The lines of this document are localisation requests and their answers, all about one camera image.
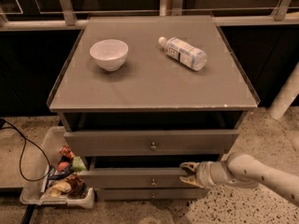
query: robotic hand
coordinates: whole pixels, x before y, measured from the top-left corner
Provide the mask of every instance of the robotic hand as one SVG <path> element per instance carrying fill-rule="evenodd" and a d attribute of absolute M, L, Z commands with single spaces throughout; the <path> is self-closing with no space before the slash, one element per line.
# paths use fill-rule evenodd
<path fill-rule="evenodd" d="M 184 183 L 202 189 L 217 185 L 254 189 L 259 183 L 299 206 L 299 177 L 268 167 L 248 154 L 232 153 L 227 161 L 183 162 L 180 168 L 194 173 L 180 177 Z"/>

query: white storage bin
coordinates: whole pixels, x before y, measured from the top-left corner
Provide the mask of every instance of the white storage bin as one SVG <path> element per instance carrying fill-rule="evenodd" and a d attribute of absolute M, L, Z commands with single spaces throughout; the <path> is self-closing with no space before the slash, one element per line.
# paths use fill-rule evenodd
<path fill-rule="evenodd" d="M 64 127 L 51 127 L 45 139 L 40 146 L 46 153 L 50 164 L 57 165 L 61 159 L 59 153 L 60 148 L 63 145 L 67 145 L 64 139 L 65 129 Z M 43 176 L 48 170 L 48 164 L 45 162 L 45 157 L 42 153 L 36 158 L 36 168 L 30 173 L 29 178 L 37 179 Z M 69 199 L 67 195 L 62 195 L 57 198 L 42 198 L 44 180 L 39 180 L 36 182 L 26 182 L 25 186 L 21 192 L 20 200 L 24 204 L 37 204 L 37 205 L 47 205 L 47 204 L 66 204 L 68 206 L 80 206 L 83 208 L 91 209 L 94 205 L 94 191 L 93 189 L 88 189 L 88 193 L 84 199 Z"/>

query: speckled floor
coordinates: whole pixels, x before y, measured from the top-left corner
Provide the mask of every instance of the speckled floor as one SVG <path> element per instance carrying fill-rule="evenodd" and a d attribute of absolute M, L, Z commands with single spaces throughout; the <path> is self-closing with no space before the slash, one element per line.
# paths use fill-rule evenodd
<path fill-rule="evenodd" d="M 57 125 L 57 117 L 7 118 L 28 138 L 41 144 L 47 129 Z M 299 107 L 290 108 L 276 121 L 264 108 L 249 112 L 239 127 L 240 135 L 232 151 L 243 150 L 263 163 L 299 175 Z M 19 173 L 21 139 L 12 131 L 0 133 L 0 188 L 21 187 Z M 28 147 L 30 157 L 37 151 Z M 35 165 L 24 158 L 24 171 Z M 26 206 L 17 195 L 0 192 L 0 223 L 21 223 Z M 30 223 L 299 223 L 299 208 L 273 191 L 217 187 L 197 201 L 98 201 L 92 210 L 37 207 Z"/>

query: white bowl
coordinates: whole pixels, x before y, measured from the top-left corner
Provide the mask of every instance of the white bowl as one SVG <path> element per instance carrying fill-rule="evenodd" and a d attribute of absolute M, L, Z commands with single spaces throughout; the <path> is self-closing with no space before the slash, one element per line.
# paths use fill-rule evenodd
<path fill-rule="evenodd" d="M 124 64 L 128 50 L 128 45 L 123 41 L 109 39 L 95 43 L 90 53 L 101 68 L 116 71 Z"/>

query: white tube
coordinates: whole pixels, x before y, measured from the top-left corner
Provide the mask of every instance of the white tube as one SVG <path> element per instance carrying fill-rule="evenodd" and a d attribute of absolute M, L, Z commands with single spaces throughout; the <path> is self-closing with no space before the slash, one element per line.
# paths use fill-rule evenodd
<path fill-rule="evenodd" d="M 299 93 L 299 63 L 295 66 L 278 96 L 268 109 L 273 119 L 280 119 Z"/>

